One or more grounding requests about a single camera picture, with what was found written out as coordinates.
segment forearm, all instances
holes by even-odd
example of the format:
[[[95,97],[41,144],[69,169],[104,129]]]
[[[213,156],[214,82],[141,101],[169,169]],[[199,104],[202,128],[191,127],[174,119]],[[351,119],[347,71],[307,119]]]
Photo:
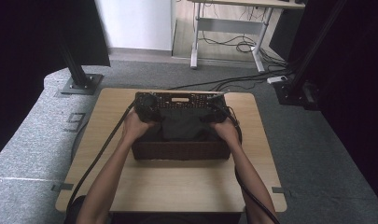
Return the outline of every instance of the forearm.
[[[132,140],[124,137],[119,140],[115,151],[92,183],[77,223],[105,223],[132,143]]]
[[[275,215],[273,201],[271,199],[270,193],[266,189],[258,172],[250,162],[249,158],[244,153],[241,144],[239,142],[230,143],[229,147],[231,149],[231,154],[235,162],[235,167],[244,185]],[[243,196],[245,199],[246,208],[253,223],[272,223],[271,220],[267,217],[266,213],[264,213],[258,207],[258,205],[255,204],[250,199],[250,197],[245,194],[244,191]]]

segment desk leg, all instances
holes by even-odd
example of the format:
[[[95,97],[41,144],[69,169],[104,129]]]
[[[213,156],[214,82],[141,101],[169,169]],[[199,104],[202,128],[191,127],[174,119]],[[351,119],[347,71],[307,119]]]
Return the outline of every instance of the desk leg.
[[[255,59],[256,67],[258,68],[260,73],[264,72],[265,70],[264,70],[264,66],[262,65],[261,58],[259,56],[259,51],[260,51],[260,48],[261,48],[261,43],[262,43],[264,36],[265,36],[265,32],[267,31],[268,24],[270,22],[271,14],[273,14],[273,8],[268,7],[267,8],[267,14],[265,16],[265,22],[263,23],[263,25],[261,27],[260,34],[259,34],[258,43],[256,44],[255,47],[251,48],[253,58]]]
[[[191,64],[192,69],[197,69],[197,57],[198,57],[198,22],[200,20],[201,3],[195,3],[197,7],[197,16],[194,18],[194,43],[191,47]]]

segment black stand base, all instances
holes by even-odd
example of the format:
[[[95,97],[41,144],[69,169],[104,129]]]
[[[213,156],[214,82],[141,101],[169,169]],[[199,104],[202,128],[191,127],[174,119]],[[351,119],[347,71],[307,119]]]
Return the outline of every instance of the black stand base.
[[[99,74],[86,74],[87,81],[84,85],[77,85],[72,78],[69,78],[61,90],[61,94],[93,95],[103,77]]]
[[[273,84],[276,96],[280,105],[299,105],[307,110],[319,110],[317,107],[317,87],[310,83],[302,86],[300,94],[290,93],[291,84],[286,82],[275,82]]]

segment person's right arm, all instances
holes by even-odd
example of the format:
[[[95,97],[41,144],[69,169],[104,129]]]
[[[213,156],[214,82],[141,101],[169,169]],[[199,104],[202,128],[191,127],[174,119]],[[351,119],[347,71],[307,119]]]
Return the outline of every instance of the person's right arm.
[[[274,216],[276,216],[270,193],[266,189],[255,167],[246,156],[232,121],[226,119],[222,123],[212,123],[211,126],[228,144],[238,175],[241,177],[245,186],[268,208],[268,210],[273,213]],[[244,191],[242,191],[242,193],[246,204],[246,215],[248,216],[250,223],[273,223],[267,214],[254,203]]]

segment person's left arm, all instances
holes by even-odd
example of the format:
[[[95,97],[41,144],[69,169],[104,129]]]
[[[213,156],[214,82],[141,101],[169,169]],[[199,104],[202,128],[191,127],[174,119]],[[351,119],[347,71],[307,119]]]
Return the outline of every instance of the person's left arm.
[[[115,151],[92,183],[78,214],[77,223],[106,223],[131,145],[152,125],[153,123],[140,121],[133,111],[128,114],[124,120],[122,137]]]

